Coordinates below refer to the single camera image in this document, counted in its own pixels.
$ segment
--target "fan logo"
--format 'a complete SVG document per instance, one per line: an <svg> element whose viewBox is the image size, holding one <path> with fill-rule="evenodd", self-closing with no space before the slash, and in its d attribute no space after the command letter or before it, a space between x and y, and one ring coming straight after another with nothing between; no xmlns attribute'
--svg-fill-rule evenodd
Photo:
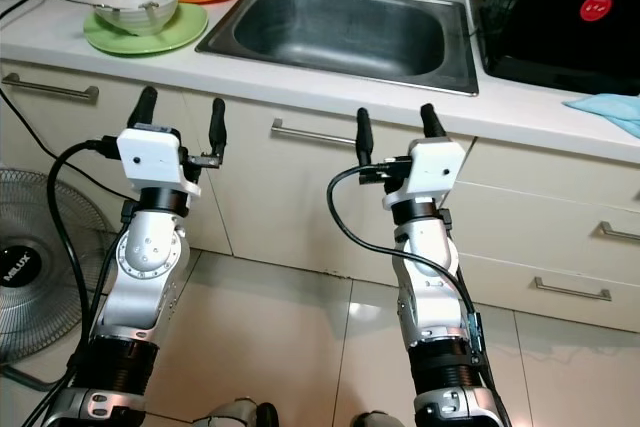
<svg viewBox="0 0 640 427"><path fill-rule="evenodd" d="M24 254L22 258L18 261L16 266L13 269L11 269L9 273L3 277L3 279L6 280L7 282L11 282L11 279L13 279L15 275L22 270L22 267L27 265L27 262L29 262L30 258L31 257L29 257L29 254Z"/></svg>
<svg viewBox="0 0 640 427"><path fill-rule="evenodd" d="M0 251L0 286L24 287L33 282L42 269L42 260L35 249L14 245Z"/></svg>

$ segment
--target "stainless steel sink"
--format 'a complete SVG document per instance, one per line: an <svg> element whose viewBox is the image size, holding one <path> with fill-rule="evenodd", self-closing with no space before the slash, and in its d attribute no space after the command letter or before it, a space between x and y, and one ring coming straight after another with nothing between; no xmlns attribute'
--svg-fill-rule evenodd
<svg viewBox="0 0 640 427"><path fill-rule="evenodd" d="M439 0L239 0L196 47L478 93L464 7Z"/></svg>

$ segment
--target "kitchen counter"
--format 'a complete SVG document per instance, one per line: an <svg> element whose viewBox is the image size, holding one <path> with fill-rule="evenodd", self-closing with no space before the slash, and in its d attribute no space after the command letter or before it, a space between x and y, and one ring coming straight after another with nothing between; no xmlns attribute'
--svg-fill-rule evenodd
<svg viewBox="0 0 640 427"><path fill-rule="evenodd" d="M206 5L207 32L236 0ZM0 11L15 0L0 0ZM366 107L373 119L421 125L418 111L431 102L447 130L568 152L640 163L640 140L598 116L562 105L582 94L488 76L474 57L476 97L365 80L243 59L199 54L196 43L155 56L115 57L91 47L82 24L86 6L30 0L2 21L0 60L33 62L137 79L185 89L299 108L354 115Z"/></svg>

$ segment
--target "black appliance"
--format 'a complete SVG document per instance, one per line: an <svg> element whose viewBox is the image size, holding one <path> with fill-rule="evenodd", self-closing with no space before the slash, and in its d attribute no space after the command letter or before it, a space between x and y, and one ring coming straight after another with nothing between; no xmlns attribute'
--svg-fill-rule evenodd
<svg viewBox="0 0 640 427"><path fill-rule="evenodd" d="M640 93L640 0L486 0L489 75L586 93Z"/></svg>

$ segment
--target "electric fan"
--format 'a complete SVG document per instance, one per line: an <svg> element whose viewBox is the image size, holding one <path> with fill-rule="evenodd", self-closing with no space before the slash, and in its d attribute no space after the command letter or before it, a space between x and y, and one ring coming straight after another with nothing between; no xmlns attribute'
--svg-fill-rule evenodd
<svg viewBox="0 0 640 427"><path fill-rule="evenodd" d="M52 384L11 367L51 345L81 319L80 297L47 204L47 176L0 169L0 372L36 390ZM64 182L58 208L76 249L89 294L111 230L96 206Z"/></svg>

